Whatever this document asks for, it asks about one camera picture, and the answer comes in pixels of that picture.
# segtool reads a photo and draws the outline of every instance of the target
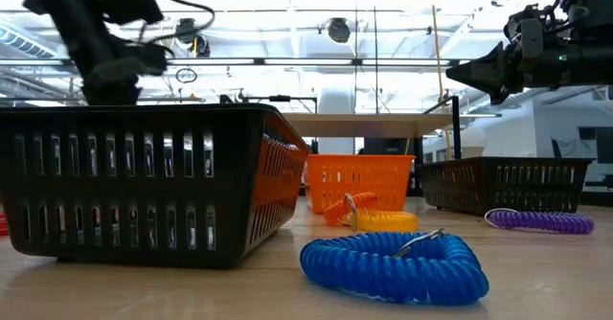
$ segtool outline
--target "black plastic basket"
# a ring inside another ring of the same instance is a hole
[[[232,266],[293,215],[308,146],[272,106],[0,111],[18,251]]]
[[[591,161],[475,157],[418,166],[418,173],[425,200],[439,208],[574,213]]]

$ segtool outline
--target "blue spiral lanyard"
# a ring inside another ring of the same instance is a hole
[[[442,230],[314,240],[300,264],[318,285],[401,304],[466,305],[489,289],[470,248]]]

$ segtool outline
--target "table surface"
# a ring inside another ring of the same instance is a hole
[[[351,231],[325,226],[301,198],[294,218],[234,270],[57,263],[0,239],[0,319],[613,319],[613,209],[579,207],[595,218],[590,236],[495,229],[421,199],[406,210],[421,231],[464,238],[488,276],[485,298],[459,308],[391,305],[311,283],[301,248]]]
[[[294,114],[285,118],[303,137],[421,137],[452,124],[451,114]]]

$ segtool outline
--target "orange coiled keychain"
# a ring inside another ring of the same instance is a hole
[[[343,200],[328,207],[324,217],[328,225],[351,225],[355,231],[415,232],[418,218],[413,214],[376,209],[376,194],[345,194]]]

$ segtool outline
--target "purple coiled keychain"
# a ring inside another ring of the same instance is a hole
[[[592,218],[568,213],[518,212],[499,208],[489,210],[484,220],[501,229],[540,229],[563,234],[589,234],[594,230]]]

